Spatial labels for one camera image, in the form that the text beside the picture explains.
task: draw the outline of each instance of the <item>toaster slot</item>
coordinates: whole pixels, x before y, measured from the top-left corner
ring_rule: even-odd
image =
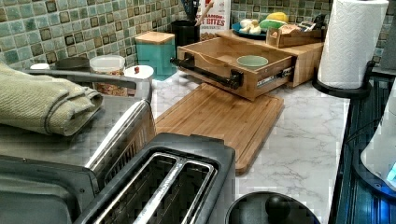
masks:
[[[149,223],[190,223],[214,173],[211,165],[186,162]]]
[[[176,163],[175,157],[153,154],[95,223],[134,222]]]

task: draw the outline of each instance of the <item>marble countertop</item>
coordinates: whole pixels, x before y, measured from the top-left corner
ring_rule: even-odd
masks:
[[[180,71],[165,81],[153,80],[154,118],[199,84]],[[326,224],[349,100],[321,93],[310,82],[270,93],[284,99],[284,109],[248,173],[236,178],[236,199],[254,191],[285,194]]]

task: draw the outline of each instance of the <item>teal canister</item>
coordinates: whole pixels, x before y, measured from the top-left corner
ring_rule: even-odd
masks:
[[[153,79],[165,80],[176,72],[170,63],[176,57],[175,35],[148,32],[135,38],[137,60],[140,65],[154,69]]]

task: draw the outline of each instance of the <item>folded towel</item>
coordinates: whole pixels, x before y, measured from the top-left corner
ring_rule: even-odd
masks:
[[[66,79],[31,76],[0,62],[0,123],[37,133],[76,133],[102,95]]]

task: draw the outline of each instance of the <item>wooden cutting board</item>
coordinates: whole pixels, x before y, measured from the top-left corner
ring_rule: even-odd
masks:
[[[254,102],[201,84],[156,119],[157,133],[198,134],[235,149],[237,175],[253,163],[283,108],[283,99],[264,94]]]

